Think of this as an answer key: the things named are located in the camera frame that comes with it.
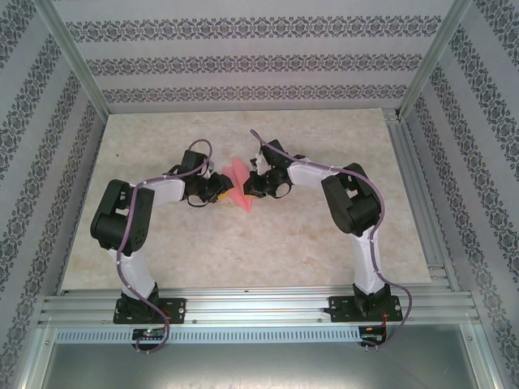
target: wall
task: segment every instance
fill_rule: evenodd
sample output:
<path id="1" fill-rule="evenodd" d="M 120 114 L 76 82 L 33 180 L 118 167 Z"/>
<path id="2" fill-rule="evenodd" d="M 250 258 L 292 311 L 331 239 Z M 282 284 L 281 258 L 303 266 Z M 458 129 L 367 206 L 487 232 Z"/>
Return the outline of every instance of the wall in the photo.
<path id="1" fill-rule="evenodd" d="M 407 118 L 504 387 L 519 387 L 519 2 L 471 3 Z"/>
<path id="2" fill-rule="evenodd" d="M 397 108 L 452 0 L 56 1 L 114 113 Z"/>
<path id="3" fill-rule="evenodd" d="M 104 125 L 29 0 L 0 0 L 0 388 L 56 293 Z"/>

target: pink object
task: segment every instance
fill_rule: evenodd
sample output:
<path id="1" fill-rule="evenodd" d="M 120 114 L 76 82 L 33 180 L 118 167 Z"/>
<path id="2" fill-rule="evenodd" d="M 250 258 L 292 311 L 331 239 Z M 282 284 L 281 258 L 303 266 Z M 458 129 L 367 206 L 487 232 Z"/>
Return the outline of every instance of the pink object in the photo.
<path id="1" fill-rule="evenodd" d="M 251 211 L 252 197 L 243 194 L 243 184 L 249 178 L 249 167 L 238 158 L 233 158 L 233 166 L 226 166 L 221 171 L 230 178 L 234 188 L 229 191 L 229 197 L 247 212 Z"/>

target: marble-pattern tabletop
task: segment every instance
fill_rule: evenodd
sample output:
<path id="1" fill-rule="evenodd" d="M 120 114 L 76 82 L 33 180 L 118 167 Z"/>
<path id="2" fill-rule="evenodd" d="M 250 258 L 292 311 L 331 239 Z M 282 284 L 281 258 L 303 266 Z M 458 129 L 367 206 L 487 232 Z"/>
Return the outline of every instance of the marble-pattern tabletop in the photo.
<path id="1" fill-rule="evenodd" d="M 138 182 L 169 170 L 198 138 L 214 147 L 221 171 L 233 157 L 259 150 L 249 130 L 279 139 L 291 154 L 346 166 L 358 162 L 380 188 L 387 217 L 380 230 L 385 275 L 430 282 L 410 205 L 380 109 L 121 114 L 109 117 L 72 247 L 64 289 L 120 287 L 115 264 L 90 237 L 107 183 Z M 150 272 L 164 288 L 352 284 L 346 236 L 332 221 L 322 191 L 294 187 L 283 199 L 254 199 L 251 213 L 223 199 L 156 207 L 144 245 Z"/>

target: mounting plate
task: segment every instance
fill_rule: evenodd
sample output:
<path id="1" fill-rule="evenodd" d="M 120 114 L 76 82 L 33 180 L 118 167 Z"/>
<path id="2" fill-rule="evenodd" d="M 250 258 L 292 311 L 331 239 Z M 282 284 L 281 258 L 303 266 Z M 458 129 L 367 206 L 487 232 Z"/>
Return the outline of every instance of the mounting plate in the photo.
<path id="1" fill-rule="evenodd" d="M 186 317 L 186 299 L 185 298 L 160 298 L 159 308 L 166 314 L 170 324 L 184 324 Z M 119 298 L 115 304 L 114 324 L 162 324 L 164 320 L 158 316 L 155 320 L 148 323 L 142 323 L 127 316 L 122 308 L 122 299 Z"/>
<path id="2" fill-rule="evenodd" d="M 383 311 L 387 315 L 386 320 L 388 322 L 400 322 L 402 320 L 400 300 L 397 296 L 391 296 L 385 304 L 366 318 L 355 306 L 354 299 L 354 296 L 331 296 L 328 299 L 329 307 L 324 309 L 324 312 L 330 314 L 332 323 L 379 322 L 382 321 Z"/>

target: robotic arm base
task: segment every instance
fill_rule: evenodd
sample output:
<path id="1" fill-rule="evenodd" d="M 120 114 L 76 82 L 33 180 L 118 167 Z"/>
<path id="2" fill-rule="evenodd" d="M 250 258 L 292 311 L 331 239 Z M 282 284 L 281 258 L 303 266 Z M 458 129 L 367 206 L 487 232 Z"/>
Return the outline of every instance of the robotic arm base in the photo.
<path id="1" fill-rule="evenodd" d="M 155 284 L 148 301 L 166 314 L 170 324 L 184 324 L 185 298 L 159 298 L 159 289 Z M 121 298 L 117 300 L 115 306 L 114 324 L 164 324 L 164 320 L 143 301 L 121 293 Z"/>
<path id="2" fill-rule="evenodd" d="M 379 292 L 370 295 L 356 289 L 354 285 L 354 296 L 329 297 L 328 308 L 325 308 L 324 312 L 330 314 L 332 323 L 383 322 L 383 314 L 386 315 L 387 322 L 400 322 L 400 300 L 389 293 L 387 284 Z"/>

